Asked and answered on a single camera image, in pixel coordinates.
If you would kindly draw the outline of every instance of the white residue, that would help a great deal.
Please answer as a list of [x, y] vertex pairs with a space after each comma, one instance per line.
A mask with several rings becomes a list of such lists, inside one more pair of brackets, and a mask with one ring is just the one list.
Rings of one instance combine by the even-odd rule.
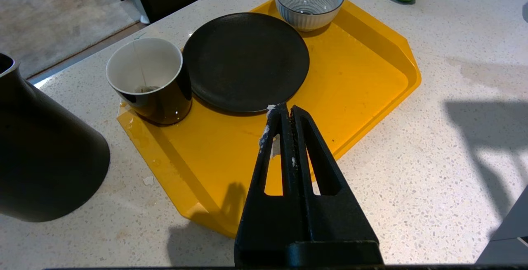
[[145, 183], [145, 185], [153, 185], [154, 184], [154, 177], [153, 176], [147, 176], [147, 177], [143, 178], [143, 183]]
[[271, 113], [271, 111], [272, 111], [273, 109], [275, 109], [275, 107], [276, 107], [275, 105], [268, 105], [268, 113], [266, 113], [266, 118], [269, 117], [269, 114]]
[[268, 132], [269, 132], [269, 125], [266, 125], [266, 127], [264, 128], [264, 133], [262, 133], [262, 136], [260, 137], [260, 140], [259, 140], [259, 146], [260, 146], [259, 153], [262, 152], [262, 148], [264, 147], [264, 141], [266, 141], [266, 138], [268, 138]]

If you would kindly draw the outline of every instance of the black plate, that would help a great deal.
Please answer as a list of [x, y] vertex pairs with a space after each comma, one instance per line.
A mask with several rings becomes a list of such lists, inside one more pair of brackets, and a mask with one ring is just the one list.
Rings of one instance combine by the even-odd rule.
[[226, 111], [257, 112], [292, 97], [310, 59], [301, 36], [284, 21], [237, 13], [195, 31], [183, 62], [200, 99]]

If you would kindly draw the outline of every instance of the mug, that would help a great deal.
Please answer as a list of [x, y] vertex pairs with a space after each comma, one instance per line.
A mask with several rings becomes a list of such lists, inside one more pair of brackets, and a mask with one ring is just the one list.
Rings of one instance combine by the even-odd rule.
[[106, 65], [112, 88], [143, 118], [160, 125], [190, 111], [191, 80], [183, 55], [160, 38], [140, 38], [119, 48]]

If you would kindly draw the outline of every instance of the white speckled countertop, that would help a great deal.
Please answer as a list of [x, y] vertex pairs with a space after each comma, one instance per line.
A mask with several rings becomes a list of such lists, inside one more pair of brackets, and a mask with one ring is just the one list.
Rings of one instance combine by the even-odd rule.
[[[104, 67], [142, 33], [183, 46], [203, 23], [265, 1], [200, 0], [40, 83], [106, 137], [111, 167], [65, 217], [0, 216], [0, 269], [233, 264], [233, 240], [143, 183], [152, 173], [116, 120]], [[528, 184], [528, 0], [351, 1], [407, 37], [423, 80], [339, 166], [387, 264], [472, 263]]]

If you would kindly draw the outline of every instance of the floor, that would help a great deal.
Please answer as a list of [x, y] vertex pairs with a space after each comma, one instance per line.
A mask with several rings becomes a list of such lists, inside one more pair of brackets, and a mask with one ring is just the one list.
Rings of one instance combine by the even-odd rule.
[[134, 25], [131, 0], [0, 0], [0, 50], [24, 78]]
[[57, 63], [53, 67], [50, 67], [36, 75], [34, 75], [32, 78], [29, 79], [29, 81], [32, 84], [36, 84], [37, 82], [40, 82], [41, 80], [44, 80], [48, 78], [49, 76], [58, 73], [62, 71], [63, 69], [66, 69], [67, 67], [89, 57], [90, 55], [99, 52], [100, 50], [103, 50], [104, 48], [110, 46], [111, 44], [120, 41], [121, 39], [124, 39], [128, 37], [129, 35], [132, 35], [136, 31], [139, 31], [142, 28], [145, 28], [146, 25], [142, 24], [141, 22], [138, 22], [137, 24], [134, 24], [123, 31], [120, 31], [116, 33], [115, 35], [112, 35], [101, 42], [71, 56], [68, 59], [65, 59], [64, 61], [61, 61], [60, 63]]

